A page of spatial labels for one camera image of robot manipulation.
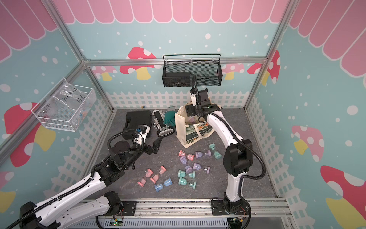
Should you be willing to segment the purple hourglass cluster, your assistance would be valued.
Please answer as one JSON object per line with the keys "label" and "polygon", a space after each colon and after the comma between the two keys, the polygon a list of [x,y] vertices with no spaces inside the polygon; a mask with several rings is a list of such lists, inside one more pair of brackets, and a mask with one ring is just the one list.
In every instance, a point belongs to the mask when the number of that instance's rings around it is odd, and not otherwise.
{"label": "purple hourglass cluster", "polygon": [[180,161],[181,161],[181,162],[182,162],[182,164],[185,166],[185,171],[186,171],[186,173],[191,173],[191,172],[192,172],[192,170],[193,170],[193,168],[192,168],[190,165],[188,165],[188,161],[187,161],[186,156],[181,156],[181,157],[180,157]]}

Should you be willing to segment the cream floral canvas tote bag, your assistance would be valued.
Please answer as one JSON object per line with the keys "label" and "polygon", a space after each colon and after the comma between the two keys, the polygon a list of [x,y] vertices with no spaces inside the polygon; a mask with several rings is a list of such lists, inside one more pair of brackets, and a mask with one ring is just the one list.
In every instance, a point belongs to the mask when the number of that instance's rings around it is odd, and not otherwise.
{"label": "cream floral canvas tote bag", "polygon": [[205,121],[198,121],[198,116],[188,116],[185,105],[174,114],[176,137],[184,148],[209,138],[215,130]]}

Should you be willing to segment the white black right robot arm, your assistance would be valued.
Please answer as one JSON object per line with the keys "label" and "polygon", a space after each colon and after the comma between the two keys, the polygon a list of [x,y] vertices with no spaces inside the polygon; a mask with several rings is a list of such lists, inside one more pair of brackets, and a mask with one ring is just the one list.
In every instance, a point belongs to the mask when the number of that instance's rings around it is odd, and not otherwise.
{"label": "white black right robot arm", "polygon": [[[253,150],[252,142],[240,137],[226,121],[219,106],[211,103],[207,89],[199,91],[192,88],[190,94],[191,103],[185,106],[187,115],[203,118],[226,147],[223,165],[228,173],[228,184],[223,199],[224,209],[230,215],[242,212],[249,217],[251,209],[249,202],[243,198],[243,182],[245,178],[262,179],[266,175],[265,163]],[[253,165],[253,157],[256,157],[261,165],[260,175],[247,174]]]}

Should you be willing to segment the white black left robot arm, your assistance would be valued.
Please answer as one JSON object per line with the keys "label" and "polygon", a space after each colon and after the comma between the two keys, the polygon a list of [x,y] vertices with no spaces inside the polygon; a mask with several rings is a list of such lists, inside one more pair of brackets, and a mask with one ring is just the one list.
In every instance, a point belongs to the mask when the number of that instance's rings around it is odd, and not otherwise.
{"label": "white black left robot arm", "polygon": [[45,201],[25,203],[20,209],[20,218],[8,228],[65,229],[90,217],[98,219],[100,216],[121,214],[124,204],[114,191],[83,205],[79,205],[79,202],[111,185],[127,170],[134,169],[135,162],[142,154],[157,154],[163,139],[159,137],[150,146],[145,143],[145,136],[139,134],[134,136],[132,146],[126,141],[112,145],[111,142],[116,138],[117,135],[114,135],[108,140],[109,155],[94,165],[90,174]]}

